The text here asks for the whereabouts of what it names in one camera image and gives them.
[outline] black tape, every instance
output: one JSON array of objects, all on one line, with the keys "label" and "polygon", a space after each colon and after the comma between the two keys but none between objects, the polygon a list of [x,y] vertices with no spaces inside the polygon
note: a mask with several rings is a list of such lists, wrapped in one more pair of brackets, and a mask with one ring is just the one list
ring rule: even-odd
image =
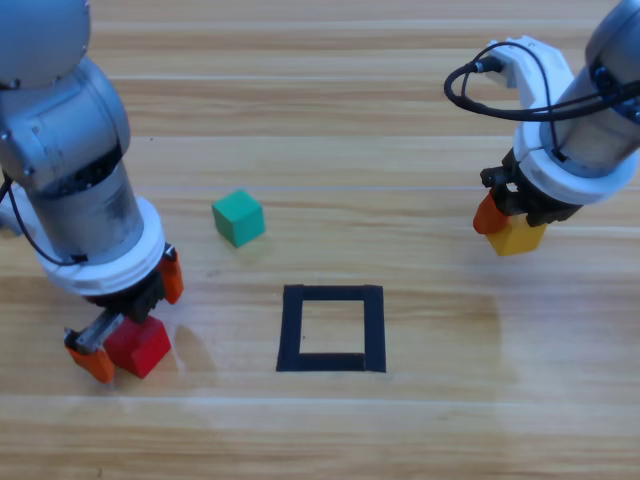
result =
[{"label": "black tape", "polygon": [[[383,289],[363,286],[285,285],[279,372],[386,372]],[[307,301],[364,302],[364,353],[300,353],[302,307]]]}]

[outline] wood grain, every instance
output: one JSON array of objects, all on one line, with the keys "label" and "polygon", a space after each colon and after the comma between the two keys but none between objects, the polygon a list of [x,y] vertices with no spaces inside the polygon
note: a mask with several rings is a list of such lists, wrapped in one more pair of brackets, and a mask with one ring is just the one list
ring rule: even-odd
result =
[{"label": "wood grain", "polygon": [[[95,308],[2,232],[0,478],[637,479],[638,181],[498,258],[471,220],[514,125],[442,95],[492,38],[538,37],[577,70],[614,4],[93,2],[127,168],[186,291],[156,312],[168,357],[105,388],[62,347]],[[268,227],[234,250],[210,204],[239,186]],[[276,373],[288,283],[383,285],[389,372]],[[305,313],[305,351],[361,345],[355,310]]]}]

